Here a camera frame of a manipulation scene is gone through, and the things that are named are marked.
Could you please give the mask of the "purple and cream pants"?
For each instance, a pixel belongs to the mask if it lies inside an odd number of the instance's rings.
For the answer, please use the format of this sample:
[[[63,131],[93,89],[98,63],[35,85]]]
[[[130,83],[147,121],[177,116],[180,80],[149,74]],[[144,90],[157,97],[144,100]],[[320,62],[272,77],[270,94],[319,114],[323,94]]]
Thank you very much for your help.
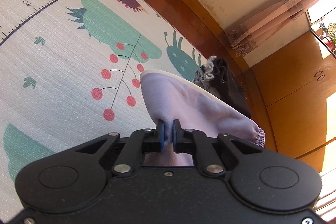
[[[141,91],[147,111],[154,123],[163,121],[163,151],[145,157],[148,166],[190,166],[190,155],[174,153],[173,122],[183,129],[195,129],[215,138],[228,133],[260,147],[265,132],[252,119],[188,80],[160,70],[141,73]]]

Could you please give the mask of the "black folded garment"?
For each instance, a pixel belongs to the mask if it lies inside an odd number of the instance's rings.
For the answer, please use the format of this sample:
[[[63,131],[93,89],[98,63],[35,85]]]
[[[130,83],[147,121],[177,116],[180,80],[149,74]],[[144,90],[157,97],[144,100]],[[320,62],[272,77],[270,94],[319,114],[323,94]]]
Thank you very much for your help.
[[[215,57],[212,64],[213,70],[211,73],[214,78],[210,80],[210,84],[219,94],[219,98],[247,118],[252,118],[244,89],[236,81],[227,61]]]

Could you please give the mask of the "grey folded garment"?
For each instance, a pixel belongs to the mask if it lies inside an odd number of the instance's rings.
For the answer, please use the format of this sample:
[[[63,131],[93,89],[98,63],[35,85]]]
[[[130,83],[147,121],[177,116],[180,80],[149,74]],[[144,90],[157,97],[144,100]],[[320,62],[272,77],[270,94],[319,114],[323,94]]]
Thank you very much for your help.
[[[202,65],[196,72],[193,83],[223,100],[222,79],[220,71],[216,67]]]

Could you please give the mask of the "pink lace curtain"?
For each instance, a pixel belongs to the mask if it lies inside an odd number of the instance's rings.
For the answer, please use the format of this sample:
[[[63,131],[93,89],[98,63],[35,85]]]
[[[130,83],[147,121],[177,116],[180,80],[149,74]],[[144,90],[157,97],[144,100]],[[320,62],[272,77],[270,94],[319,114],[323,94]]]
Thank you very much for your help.
[[[306,13],[318,1],[320,0],[282,0],[244,22],[235,22],[224,32],[236,55],[244,57]]]

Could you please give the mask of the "cartoon animal play mat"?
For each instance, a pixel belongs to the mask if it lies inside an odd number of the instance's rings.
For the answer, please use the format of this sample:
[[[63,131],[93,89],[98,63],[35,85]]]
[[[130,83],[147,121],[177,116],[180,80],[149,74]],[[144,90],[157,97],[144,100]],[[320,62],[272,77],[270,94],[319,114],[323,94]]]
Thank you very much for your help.
[[[1,0],[1,220],[28,163],[151,127],[140,75],[191,80],[206,58],[180,0]]]

